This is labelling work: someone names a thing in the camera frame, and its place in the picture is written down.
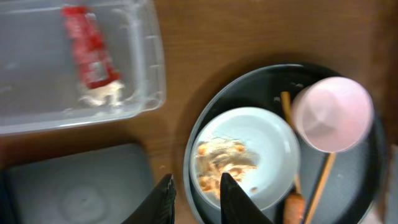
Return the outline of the grey plate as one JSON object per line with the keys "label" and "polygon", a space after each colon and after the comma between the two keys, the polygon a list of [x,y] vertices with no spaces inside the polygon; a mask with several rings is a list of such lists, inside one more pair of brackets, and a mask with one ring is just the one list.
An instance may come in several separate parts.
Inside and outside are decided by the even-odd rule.
{"label": "grey plate", "polygon": [[257,169],[249,171],[239,186],[260,210],[280,202],[294,184],[300,167],[300,146],[294,131],[275,113],[256,107],[235,108],[213,118],[197,135],[190,156],[190,180],[197,194],[220,209],[220,198],[201,190],[194,168],[200,142],[215,138],[240,140],[255,154]]}

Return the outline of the orange carrot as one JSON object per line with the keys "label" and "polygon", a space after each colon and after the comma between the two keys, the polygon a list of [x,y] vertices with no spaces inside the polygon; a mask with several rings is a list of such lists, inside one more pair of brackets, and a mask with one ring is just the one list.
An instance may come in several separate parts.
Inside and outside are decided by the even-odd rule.
{"label": "orange carrot", "polygon": [[305,209],[304,198],[298,193],[291,193],[285,200],[283,224],[300,224]]}

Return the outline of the red snack wrapper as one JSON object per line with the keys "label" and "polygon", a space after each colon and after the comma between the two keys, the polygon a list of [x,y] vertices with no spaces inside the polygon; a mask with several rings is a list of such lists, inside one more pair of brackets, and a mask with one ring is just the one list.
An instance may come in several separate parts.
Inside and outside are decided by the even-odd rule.
{"label": "red snack wrapper", "polygon": [[91,106],[120,106],[123,83],[113,66],[96,16],[86,6],[61,8],[81,81],[82,97]]}

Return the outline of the food scraps pile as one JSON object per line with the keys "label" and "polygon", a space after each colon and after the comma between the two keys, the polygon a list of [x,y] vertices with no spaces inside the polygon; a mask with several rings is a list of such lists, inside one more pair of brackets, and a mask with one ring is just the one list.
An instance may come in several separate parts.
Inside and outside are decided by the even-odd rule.
{"label": "food scraps pile", "polygon": [[228,173],[241,182],[251,170],[257,169],[256,155],[240,140],[215,138],[200,142],[195,154],[195,177],[201,190],[220,198],[221,176]]}

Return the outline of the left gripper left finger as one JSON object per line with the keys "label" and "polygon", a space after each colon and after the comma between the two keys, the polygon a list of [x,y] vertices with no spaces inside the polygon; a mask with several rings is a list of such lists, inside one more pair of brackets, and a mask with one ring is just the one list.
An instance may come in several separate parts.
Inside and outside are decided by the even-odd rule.
{"label": "left gripper left finger", "polygon": [[174,224],[176,194],[174,176],[165,174],[122,224]]}

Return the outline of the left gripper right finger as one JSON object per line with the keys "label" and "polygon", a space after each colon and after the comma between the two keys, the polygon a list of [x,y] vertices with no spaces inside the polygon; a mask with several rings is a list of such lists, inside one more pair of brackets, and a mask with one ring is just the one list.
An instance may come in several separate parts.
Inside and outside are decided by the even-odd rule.
{"label": "left gripper right finger", "polygon": [[229,173],[221,176],[220,209],[222,224],[272,224]]}

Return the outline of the wooden chopstick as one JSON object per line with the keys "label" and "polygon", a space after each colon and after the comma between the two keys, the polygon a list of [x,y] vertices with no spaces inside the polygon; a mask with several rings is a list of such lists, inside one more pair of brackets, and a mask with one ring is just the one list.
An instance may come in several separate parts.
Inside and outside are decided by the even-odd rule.
{"label": "wooden chopstick", "polygon": [[[290,104],[290,93],[287,91],[283,91],[280,94],[280,100],[282,103],[282,109],[284,112],[285,120],[289,124],[289,126],[292,128],[293,131],[295,131],[295,126],[293,124],[292,120],[292,111],[291,111],[291,104]],[[300,177],[299,173],[297,173],[295,179],[294,179],[294,185],[295,185],[295,191],[298,194],[301,194],[301,186],[300,186]]]}
{"label": "wooden chopstick", "polygon": [[330,172],[333,168],[333,164],[335,162],[336,159],[336,153],[331,153],[329,155],[327,155],[326,157],[326,161],[325,161],[325,165],[323,167],[323,170],[321,172],[318,184],[316,186],[315,192],[313,194],[313,198],[309,204],[308,207],[308,212],[306,214],[306,217],[304,219],[304,224],[311,224],[313,216],[316,212],[318,203],[321,199],[323,190],[326,186],[326,183],[328,181],[328,177],[330,175]]}

